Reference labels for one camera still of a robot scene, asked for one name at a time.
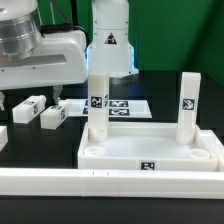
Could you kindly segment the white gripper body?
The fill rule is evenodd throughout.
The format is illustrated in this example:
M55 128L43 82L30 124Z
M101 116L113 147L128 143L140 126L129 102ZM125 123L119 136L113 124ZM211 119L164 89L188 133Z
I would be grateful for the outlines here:
M82 31L46 34L30 57L0 61L0 90L83 83L85 48Z

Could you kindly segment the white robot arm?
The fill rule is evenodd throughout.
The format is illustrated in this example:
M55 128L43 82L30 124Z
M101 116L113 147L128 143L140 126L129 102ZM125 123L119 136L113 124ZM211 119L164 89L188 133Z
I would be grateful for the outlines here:
M91 73L136 74L128 0L91 0L93 39L41 24L37 0L0 0L0 91L83 83Z

